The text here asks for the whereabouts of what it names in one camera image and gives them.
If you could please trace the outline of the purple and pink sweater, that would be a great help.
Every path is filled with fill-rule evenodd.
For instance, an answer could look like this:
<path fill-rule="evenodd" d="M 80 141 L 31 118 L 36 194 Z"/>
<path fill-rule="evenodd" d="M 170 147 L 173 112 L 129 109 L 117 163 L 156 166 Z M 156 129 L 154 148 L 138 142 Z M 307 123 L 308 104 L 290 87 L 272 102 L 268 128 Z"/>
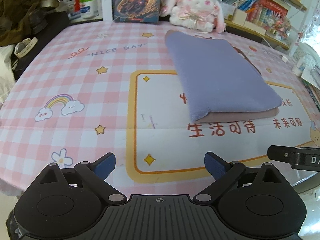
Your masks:
<path fill-rule="evenodd" d="M 169 30 L 164 42 L 192 122 L 245 121 L 279 113 L 281 97 L 228 41 Z"/>

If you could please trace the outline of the stack of books right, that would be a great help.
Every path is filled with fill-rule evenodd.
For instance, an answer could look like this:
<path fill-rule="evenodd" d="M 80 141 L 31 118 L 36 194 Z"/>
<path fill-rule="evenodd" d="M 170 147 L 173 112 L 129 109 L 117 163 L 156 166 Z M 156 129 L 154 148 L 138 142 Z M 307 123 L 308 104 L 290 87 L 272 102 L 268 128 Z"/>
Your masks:
<path fill-rule="evenodd" d="M 306 82 L 305 80 L 303 80 L 303 83 L 304 83 L 304 86 L 307 89 L 308 93 L 310 94 L 314 104 L 316 105 L 316 108 L 319 111 L 319 89 L 313 87 L 313 85 Z"/>

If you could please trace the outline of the white paper note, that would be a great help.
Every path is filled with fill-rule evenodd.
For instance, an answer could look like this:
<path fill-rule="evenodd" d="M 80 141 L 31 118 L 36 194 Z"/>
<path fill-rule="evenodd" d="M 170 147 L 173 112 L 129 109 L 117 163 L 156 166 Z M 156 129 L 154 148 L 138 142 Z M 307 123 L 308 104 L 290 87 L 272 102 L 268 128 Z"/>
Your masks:
<path fill-rule="evenodd" d="M 313 67 L 305 67 L 302 72 L 301 78 L 313 85 L 313 87 L 319 89 L 319 83 L 317 83 L 317 81 L 313 78 L 312 71 Z"/>

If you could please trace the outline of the pink checkered desk mat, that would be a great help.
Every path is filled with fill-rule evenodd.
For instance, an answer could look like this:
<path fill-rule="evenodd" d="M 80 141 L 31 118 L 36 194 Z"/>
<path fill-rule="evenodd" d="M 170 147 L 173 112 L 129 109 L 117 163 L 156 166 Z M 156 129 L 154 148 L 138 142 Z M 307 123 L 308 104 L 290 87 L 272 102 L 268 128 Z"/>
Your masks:
<path fill-rule="evenodd" d="M 123 194 L 194 195 L 213 182 L 212 151 L 247 166 L 271 145 L 319 145 L 319 110 L 281 53 L 230 33 L 281 96 L 270 119 L 195 124 L 164 43 L 172 26 L 94 22 L 59 33 L 18 79 L 1 109 L 1 193 L 17 196 L 49 163 L 71 168 L 116 156 L 107 182 Z"/>

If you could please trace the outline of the white charger plug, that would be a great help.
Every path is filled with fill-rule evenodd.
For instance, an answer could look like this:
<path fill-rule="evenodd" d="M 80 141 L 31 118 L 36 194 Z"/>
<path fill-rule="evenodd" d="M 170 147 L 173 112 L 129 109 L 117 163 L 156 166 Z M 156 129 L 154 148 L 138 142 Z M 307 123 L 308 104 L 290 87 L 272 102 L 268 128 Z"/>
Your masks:
<path fill-rule="evenodd" d="M 282 56 L 282 57 L 281 57 L 281 60 L 282 60 L 283 62 L 285 62 L 285 63 L 288 62 L 288 58 L 287 58 L 286 56 Z"/>

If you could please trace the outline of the colourful toy bouquet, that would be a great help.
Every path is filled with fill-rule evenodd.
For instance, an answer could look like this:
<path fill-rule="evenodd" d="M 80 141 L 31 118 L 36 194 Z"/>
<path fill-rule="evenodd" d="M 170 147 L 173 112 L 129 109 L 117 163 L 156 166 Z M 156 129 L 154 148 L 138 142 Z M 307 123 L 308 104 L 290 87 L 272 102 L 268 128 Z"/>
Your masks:
<path fill-rule="evenodd" d="M 271 11 L 266 15 L 265 20 L 266 30 L 274 36 L 285 40 L 289 36 L 291 29 L 290 19 L 283 16 L 280 12 Z"/>

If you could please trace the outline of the flat beige box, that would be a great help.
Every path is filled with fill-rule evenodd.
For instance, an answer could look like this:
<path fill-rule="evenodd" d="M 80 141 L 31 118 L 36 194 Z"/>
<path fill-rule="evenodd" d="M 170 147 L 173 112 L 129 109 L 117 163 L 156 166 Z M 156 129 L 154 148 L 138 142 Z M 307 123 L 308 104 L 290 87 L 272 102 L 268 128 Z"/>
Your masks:
<path fill-rule="evenodd" d="M 261 35 L 265 35 L 265 33 L 266 33 L 266 30 L 263 27 L 258 26 L 256 24 L 254 24 L 253 22 L 245 21 L 244 27 L 247 29 L 250 29 L 252 31 L 255 31 L 256 33 L 259 33 Z"/>

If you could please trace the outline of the red boxed book set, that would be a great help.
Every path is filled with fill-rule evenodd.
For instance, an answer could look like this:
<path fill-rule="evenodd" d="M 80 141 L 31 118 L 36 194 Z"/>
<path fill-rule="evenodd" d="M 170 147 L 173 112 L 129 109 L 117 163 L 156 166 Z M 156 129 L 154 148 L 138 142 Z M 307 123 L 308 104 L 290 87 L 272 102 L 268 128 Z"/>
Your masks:
<path fill-rule="evenodd" d="M 287 16 L 288 9 L 273 0 L 256 0 L 247 11 L 247 20 L 265 29 Z"/>

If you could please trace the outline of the white smart watch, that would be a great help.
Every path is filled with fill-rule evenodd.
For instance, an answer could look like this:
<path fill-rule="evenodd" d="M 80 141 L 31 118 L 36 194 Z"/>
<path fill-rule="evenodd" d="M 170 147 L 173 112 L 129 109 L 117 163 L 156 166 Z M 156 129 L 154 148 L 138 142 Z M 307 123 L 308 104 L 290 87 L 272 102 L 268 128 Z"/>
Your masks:
<path fill-rule="evenodd" d="M 37 44 L 38 39 L 36 37 L 26 38 L 22 42 L 16 44 L 14 54 L 17 58 L 21 59 L 25 57 Z"/>

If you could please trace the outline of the wooden bookshelf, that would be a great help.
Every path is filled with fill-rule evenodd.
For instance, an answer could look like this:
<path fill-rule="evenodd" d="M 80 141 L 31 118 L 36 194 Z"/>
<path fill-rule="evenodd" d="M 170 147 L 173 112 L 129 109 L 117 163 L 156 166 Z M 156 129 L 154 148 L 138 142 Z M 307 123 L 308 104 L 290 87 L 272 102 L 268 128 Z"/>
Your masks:
<path fill-rule="evenodd" d="M 289 18 L 291 22 L 291 29 L 290 29 L 289 35 L 291 31 L 295 31 L 296 34 L 300 36 L 301 33 L 299 32 L 298 26 L 294 24 L 293 20 L 295 18 L 298 18 L 300 22 L 305 21 L 306 13 L 308 12 L 308 9 L 305 6 L 305 3 L 303 2 L 303 0 L 273 0 L 273 1 L 281 4 L 282 6 L 288 9 L 288 13 L 286 17 Z M 228 5 L 224 3 L 220 3 L 220 4 L 223 9 L 227 29 L 233 30 L 233 31 L 239 31 L 246 36 L 260 35 L 261 37 L 267 38 L 268 41 L 279 44 L 285 50 L 288 50 L 289 47 L 291 46 L 291 41 L 289 41 L 289 36 L 287 39 L 282 40 L 280 39 L 280 37 L 274 36 L 271 33 L 269 33 L 266 29 L 265 29 L 266 30 L 265 35 L 261 35 L 259 33 L 256 33 L 255 31 L 245 28 L 244 26 L 234 24 L 232 22 L 232 18 L 236 8 L 232 5 Z"/>

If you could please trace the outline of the pink white bunny plush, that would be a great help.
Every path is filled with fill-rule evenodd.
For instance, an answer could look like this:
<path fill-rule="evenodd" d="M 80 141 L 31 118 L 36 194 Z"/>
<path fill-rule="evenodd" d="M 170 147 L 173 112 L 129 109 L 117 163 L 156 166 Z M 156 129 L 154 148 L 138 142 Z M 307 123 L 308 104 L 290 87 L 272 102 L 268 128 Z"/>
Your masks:
<path fill-rule="evenodd" d="M 223 10 L 218 0 L 161 0 L 160 17 L 175 26 L 202 33 L 225 31 Z"/>

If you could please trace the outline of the white cream jar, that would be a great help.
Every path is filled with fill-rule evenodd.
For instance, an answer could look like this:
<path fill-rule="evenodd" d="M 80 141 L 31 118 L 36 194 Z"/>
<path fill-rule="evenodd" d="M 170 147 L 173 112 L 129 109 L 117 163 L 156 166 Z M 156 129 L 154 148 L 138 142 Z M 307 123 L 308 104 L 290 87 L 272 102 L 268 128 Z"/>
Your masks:
<path fill-rule="evenodd" d="M 80 12 L 84 19 L 98 16 L 98 0 L 80 0 Z"/>

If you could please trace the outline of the Harry Potter book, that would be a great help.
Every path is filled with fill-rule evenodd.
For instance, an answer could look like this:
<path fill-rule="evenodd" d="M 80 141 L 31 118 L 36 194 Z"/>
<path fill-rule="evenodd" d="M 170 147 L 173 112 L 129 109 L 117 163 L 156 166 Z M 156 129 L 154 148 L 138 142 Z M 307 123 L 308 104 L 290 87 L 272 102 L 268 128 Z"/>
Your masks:
<path fill-rule="evenodd" d="M 157 23 L 161 0 L 113 0 L 115 22 Z"/>

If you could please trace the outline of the dark olive jacket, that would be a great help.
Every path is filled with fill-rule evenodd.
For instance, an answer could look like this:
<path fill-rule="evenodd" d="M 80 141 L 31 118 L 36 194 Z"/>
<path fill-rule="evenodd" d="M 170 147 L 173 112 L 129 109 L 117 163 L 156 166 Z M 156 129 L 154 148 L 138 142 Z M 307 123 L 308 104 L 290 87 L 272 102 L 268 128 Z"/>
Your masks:
<path fill-rule="evenodd" d="M 41 32 L 47 21 L 40 0 L 1 0 L 1 46 L 16 44 Z"/>

